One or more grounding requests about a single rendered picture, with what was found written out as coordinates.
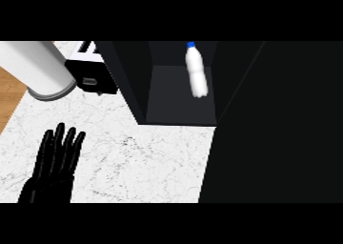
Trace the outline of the white cylinder grey rim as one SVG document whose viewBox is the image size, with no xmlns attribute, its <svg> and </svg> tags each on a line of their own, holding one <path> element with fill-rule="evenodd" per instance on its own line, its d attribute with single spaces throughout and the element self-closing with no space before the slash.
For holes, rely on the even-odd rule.
<svg viewBox="0 0 343 244">
<path fill-rule="evenodd" d="M 50 41 L 0 41 L 0 67 L 41 101 L 60 99 L 77 87 L 65 61 Z"/>
</svg>

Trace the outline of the white water bottle blue cap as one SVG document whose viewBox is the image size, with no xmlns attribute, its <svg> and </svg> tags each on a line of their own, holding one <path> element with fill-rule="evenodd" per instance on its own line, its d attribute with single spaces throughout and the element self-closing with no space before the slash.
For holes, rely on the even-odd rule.
<svg viewBox="0 0 343 244">
<path fill-rule="evenodd" d="M 203 57 L 195 42 L 187 43 L 186 65 L 190 76 L 192 94 L 202 98 L 208 96 L 208 84 L 203 72 Z"/>
</svg>

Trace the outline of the dark grey cabinet door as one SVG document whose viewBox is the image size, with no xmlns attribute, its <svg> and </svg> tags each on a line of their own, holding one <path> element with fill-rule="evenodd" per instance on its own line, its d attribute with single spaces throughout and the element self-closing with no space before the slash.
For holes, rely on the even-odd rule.
<svg viewBox="0 0 343 244">
<path fill-rule="evenodd" d="M 343 202 L 343 41 L 265 43 L 215 129 L 200 202 Z"/>
</svg>

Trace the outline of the black and white appliance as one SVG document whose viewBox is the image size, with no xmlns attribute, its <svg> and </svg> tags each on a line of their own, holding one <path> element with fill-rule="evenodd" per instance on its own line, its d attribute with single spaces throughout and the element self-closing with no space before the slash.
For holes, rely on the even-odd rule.
<svg viewBox="0 0 343 244">
<path fill-rule="evenodd" d="M 116 94 L 118 86 L 93 41 L 78 41 L 65 67 L 86 92 L 96 92 L 99 95 Z"/>
</svg>

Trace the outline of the dark grey open cabinet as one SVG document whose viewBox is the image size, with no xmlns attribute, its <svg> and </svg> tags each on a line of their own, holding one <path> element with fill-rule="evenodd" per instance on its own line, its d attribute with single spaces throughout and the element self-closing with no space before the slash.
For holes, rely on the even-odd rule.
<svg viewBox="0 0 343 244">
<path fill-rule="evenodd" d="M 99 52 L 142 125 L 218 125 L 262 41 L 199 41 L 208 95 L 193 96 L 184 41 L 99 41 Z"/>
</svg>

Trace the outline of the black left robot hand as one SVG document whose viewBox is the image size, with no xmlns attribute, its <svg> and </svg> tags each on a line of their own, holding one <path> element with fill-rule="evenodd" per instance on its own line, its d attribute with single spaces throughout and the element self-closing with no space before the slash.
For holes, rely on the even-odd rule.
<svg viewBox="0 0 343 244">
<path fill-rule="evenodd" d="M 75 127 L 65 131 L 63 122 L 58 124 L 55 130 L 46 131 L 34 172 L 21 190 L 19 203 L 71 202 L 84 137 L 86 132 L 77 132 Z"/>
</svg>

